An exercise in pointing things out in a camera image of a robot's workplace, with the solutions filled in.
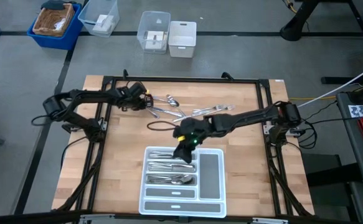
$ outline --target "white cable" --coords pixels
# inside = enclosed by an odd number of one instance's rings
[[[339,86],[339,87],[337,87],[336,89],[334,89],[334,90],[332,90],[332,91],[330,91],[330,92],[328,92],[328,93],[325,93],[325,94],[324,94],[324,95],[322,95],[322,96],[319,96],[319,97],[317,97],[317,98],[315,98],[315,99],[313,99],[313,100],[310,100],[309,102],[305,102],[305,103],[303,103],[302,105],[299,105],[298,107],[306,106],[307,104],[312,103],[312,102],[314,102],[314,101],[316,101],[316,100],[318,100],[318,99],[321,99],[321,98],[322,98],[322,97],[324,97],[324,96],[328,96],[329,94],[331,94],[331,93],[333,93],[333,92],[335,92],[335,91],[338,91],[338,90],[340,90],[341,88],[344,88],[345,86],[347,86],[347,85],[349,85],[350,83],[354,82],[355,80],[357,80],[357,79],[358,79],[358,78],[360,78],[361,76],[363,76],[363,72],[362,72],[360,75],[358,75],[358,76],[356,76],[355,78],[353,78],[352,80],[348,81],[346,84],[344,84],[344,85],[342,85],[342,86]]]

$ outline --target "gray floor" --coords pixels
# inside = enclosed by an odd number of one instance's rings
[[[26,31],[44,1],[0,1],[1,30]],[[363,16],[363,1],[355,3]],[[119,9],[115,31],[136,31],[147,10],[170,12],[172,20],[196,21],[199,31],[278,32],[293,17],[280,0],[119,0]],[[320,4],[309,26],[312,32],[360,31],[347,4]],[[53,93],[66,53],[42,49],[26,36],[0,37],[0,137],[6,139],[0,146],[0,215],[12,212],[39,133],[30,120],[43,113],[42,101]],[[322,85],[320,77],[352,77],[363,71],[363,38],[287,42],[279,37],[198,36],[195,57],[183,59],[144,54],[133,36],[80,37],[63,91],[81,88],[86,75],[121,75],[124,68],[135,76],[219,77],[229,72],[235,78],[284,79],[290,97],[314,97],[336,87]],[[301,114],[307,117],[328,103],[317,101]],[[313,120],[338,117],[333,106]],[[304,153],[339,154],[343,164],[355,162],[341,122],[320,124],[318,133],[317,146]],[[53,124],[25,212],[50,210],[67,141],[65,131]],[[338,214],[329,217],[343,216]]]

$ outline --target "wooden table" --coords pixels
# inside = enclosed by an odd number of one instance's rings
[[[103,76],[86,77],[84,89],[99,90]],[[126,82],[117,82],[124,86]],[[171,94],[189,114],[192,109],[206,108],[217,104],[233,104],[228,111],[237,114],[258,109],[255,85],[236,83],[179,83],[144,82],[153,95],[165,98]],[[273,101],[287,101],[283,80],[270,80]],[[157,107],[172,109],[166,103]],[[82,104],[77,113],[94,118],[97,104]],[[161,119],[171,121],[173,116],[160,113]],[[150,113],[142,111],[111,111],[103,159],[95,195],[94,212],[138,214],[139,188],[144,150],[147,146],[175,147],[177,140],[171,131],[151,131],[148,122],[155,121]],[[70,142],[83,137],[83,131],[71,134]],[[297,139],[288,138],[297,144]],[[52,208],[61,206],[80,183],[87,153],[88,141],[80,141],[68,148],[59,177]],[[225,154],[227,216],[274,216],[271,186],[266,164],[265,147],[261,124],[238,128],[224,138],[208,138],[202,147],[222,149]],[[303,161],[297,148],[287,144],[282,148],[288,184],[307,211],[314,213],[304,173]],[[83,199],[87,206],[90,192],[88,185]],[[281,211],[285,212],[282,190],[278,186]]]

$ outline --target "cutlery tray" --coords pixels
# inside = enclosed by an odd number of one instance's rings
[[[142,215],[175,215],[188,217],[223,218],[227,214],[225,199],[224,154],[221,149],[197,148],[192,152],[194,168],[180,169],[181,159],[153,156],[158,152],[172,154],[173,147],[145,149],[139,212]],[[176,164],[175,170],[157,170],[157,164]],[[155,182],[152,176],[188,175],[185,184]]]

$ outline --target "wicker basket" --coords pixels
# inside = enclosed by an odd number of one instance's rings
[[[37,16],[33,26],[33,32],[38,35],[49,35],[52,37],[61,37],[67,30],[69,22],[72,20],[75,11],[72,4],[65,3],[65,9],[51,10],[43,8]],[[60,30],[55,30],[55,24],[65,18],[65,22]]]

